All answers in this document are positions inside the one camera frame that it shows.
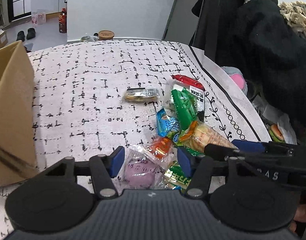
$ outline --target soy sauce bottle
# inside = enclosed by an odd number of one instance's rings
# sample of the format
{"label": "soy sauce bottle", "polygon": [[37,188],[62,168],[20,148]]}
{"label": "soy sauce bottle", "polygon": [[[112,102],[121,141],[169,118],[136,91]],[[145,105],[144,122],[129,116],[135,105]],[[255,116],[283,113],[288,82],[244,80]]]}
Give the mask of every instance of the soy sauce bottle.
{"label": "soy sauce bottle", "polygon": [[59,31],[60,33],[66,33],[67,31],[67,26],[66,26],[66,16],[67,12],[66,9],[63,8],[60,15],[59,15]]}

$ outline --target wooden lid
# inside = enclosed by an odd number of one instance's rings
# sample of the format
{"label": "wooden lid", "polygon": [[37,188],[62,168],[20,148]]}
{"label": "wooden lid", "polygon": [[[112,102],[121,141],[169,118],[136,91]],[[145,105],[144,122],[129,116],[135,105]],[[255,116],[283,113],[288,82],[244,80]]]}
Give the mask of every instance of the wooden lid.
{"label": "wooden lid", "polygon": [[114,38],[114,32],[111,31],[100,31],[99,39],[100,40],[111,40]]}

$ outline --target human hand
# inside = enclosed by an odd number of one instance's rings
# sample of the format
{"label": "human hand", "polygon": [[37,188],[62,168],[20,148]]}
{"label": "human hand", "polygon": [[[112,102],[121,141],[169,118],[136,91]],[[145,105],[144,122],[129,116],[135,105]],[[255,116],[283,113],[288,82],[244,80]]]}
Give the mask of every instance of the human hand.
{"label": "human hand", "polygon": [[[297,212],[293,220],[306,223],[306,204],[298,206]],[[297,229],[297,225],[294,221],[291,222],[289,227],[292,232],[294,232]]]}

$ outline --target black shoe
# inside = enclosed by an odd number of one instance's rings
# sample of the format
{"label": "black shoe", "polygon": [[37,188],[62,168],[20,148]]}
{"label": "black shoe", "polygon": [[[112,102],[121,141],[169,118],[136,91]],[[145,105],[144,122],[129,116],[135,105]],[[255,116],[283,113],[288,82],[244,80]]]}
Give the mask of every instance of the black shoe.
{"label": "black shoe", "polygon": [[16,41],[22,41],[22,42],[25,41],[25,33],[24,33],[24,31],[19,31],[18,32]]}
{"label": "black shoe", "polygon": [[29,28],[27,30],[26,39],[27,40],[33,39],[33,38],[35,38],[35,36],[36,36],[35,29],[34,28]]}

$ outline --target blue snack package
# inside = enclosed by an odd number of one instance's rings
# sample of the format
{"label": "blue snack package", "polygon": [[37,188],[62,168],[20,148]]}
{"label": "blue snack package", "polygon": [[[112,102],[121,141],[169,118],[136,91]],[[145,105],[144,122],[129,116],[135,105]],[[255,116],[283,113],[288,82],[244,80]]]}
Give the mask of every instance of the blue snack package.
{"label": "blue snack package", "polygon": [[157,134],[161,137],[166,137],[170,131],[175,132],[180,130],[179,121],[173,116],[168,116],[162,108],[156,113]]}

